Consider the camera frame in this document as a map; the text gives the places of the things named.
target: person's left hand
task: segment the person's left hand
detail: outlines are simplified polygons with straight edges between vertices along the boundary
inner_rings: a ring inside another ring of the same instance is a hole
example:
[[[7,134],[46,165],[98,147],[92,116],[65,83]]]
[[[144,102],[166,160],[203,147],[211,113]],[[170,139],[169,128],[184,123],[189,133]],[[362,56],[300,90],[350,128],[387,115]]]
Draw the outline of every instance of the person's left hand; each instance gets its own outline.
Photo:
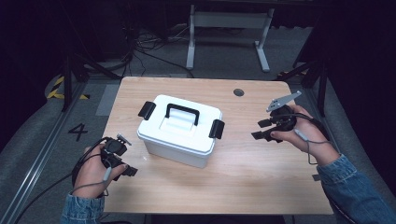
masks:
[[[93,149],[93,151],[87,155],[86,158],[90,156],[100,154],[100,150],[104,147],[104,144],[100,144]],[[111,183],[116,176],[121,175],[128,168],[127,164],[122,164],[117,167],[112,168],[108,180],[105,182],[104,176],[107,168],[102,164],[101,157],[93,156],[84,162],[81,169],[78,172],[76,178],[76,183],[74,186],[73,195],[80,198],[97,198],[102,194],[107,186]]]

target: denim sleeve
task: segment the denim sleeve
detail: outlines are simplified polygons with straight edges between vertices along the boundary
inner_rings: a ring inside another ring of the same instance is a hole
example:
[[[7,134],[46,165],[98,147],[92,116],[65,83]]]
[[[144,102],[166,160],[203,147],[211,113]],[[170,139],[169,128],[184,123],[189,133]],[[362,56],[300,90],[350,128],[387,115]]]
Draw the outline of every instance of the denim sleeve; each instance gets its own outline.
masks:
[[[103,214],[105,197],[98,199],[79,198],[68,194],[61,216],[61,224],[96,224]]]
[[[346,156],[341,155],[328,165],[318,166],[318,173],[328,197],[356,223],[396,223],[395,212],[384,202],[368,177],[357,171]]]

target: white box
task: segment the white box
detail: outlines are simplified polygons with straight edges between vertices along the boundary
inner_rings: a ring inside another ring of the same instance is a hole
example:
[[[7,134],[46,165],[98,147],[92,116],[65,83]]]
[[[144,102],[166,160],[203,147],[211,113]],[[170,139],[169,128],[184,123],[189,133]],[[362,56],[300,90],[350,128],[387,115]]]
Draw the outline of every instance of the white box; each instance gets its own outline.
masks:
[[[224,128],[219,109],[159,95],[139,113],[137,136],[148,153],[204,168]]]

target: box lid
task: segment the box lid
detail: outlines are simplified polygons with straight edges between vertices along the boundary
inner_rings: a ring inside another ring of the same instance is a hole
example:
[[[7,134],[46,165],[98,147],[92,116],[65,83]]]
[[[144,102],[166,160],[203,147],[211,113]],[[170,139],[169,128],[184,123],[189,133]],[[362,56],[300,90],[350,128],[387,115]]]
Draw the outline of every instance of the box lid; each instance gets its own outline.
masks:
[[[211,152],[215,126],[224,127],[219,109],[167,95],[158,95],[143,106],[139,138],[197,154]]]

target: metal bracket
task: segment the metal bracket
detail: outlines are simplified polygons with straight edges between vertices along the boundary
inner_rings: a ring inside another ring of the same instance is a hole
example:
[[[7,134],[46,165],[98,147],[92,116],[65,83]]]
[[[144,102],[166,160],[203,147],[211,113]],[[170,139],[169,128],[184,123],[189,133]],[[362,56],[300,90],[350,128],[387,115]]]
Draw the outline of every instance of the metal bracket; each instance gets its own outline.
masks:
[[[279,109],[280,107],[282,107],[283,105],[287,104],[288,102],[294,100],[295,98],[297,98],[300,95],[301,95],[301,92],[297,91],[293,94],[274,99],[271,102],[271,104],[267,107],[267,112]]]

